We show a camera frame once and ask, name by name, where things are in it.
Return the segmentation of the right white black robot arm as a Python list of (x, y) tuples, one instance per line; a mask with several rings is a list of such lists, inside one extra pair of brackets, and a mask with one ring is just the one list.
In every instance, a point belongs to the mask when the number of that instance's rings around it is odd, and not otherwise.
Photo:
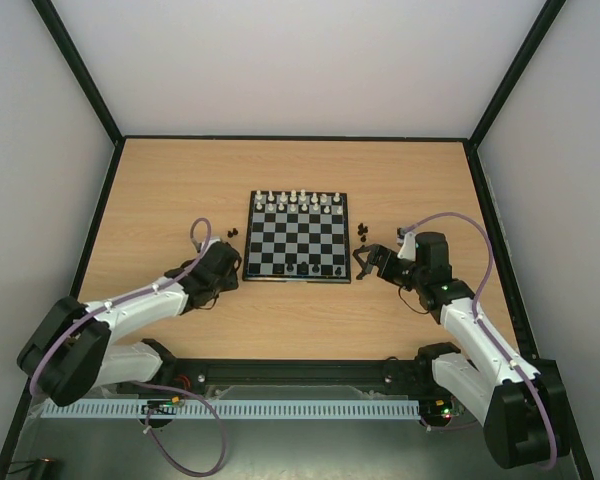
[(402, 232), (398, 251), (373, 244), (353, 256), (363, 275), (416, 292), (424, 312), (453, 336), (419, 349), (417, 382), (430, 392), (446, 389), (473, 415), (500, 467), (551, 469), (569, 454), (561, 379), (525, 360), (497, 331), (477, 294), (453, 276), (444, 234)]

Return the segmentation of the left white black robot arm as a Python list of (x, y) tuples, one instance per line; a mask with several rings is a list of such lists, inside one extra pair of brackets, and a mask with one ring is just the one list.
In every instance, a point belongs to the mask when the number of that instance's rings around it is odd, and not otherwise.
[(119, 339), (165, 318), (205, 308), (238, 287), (241, 256), (218, 238), (153, 283), (118, 297), (81, 303), (58, 300), (20, 351), (16, 363), (33, 393), (68, 406), (95, 387), (148, 382), (168, 352), (153, 341), (121, 345)]

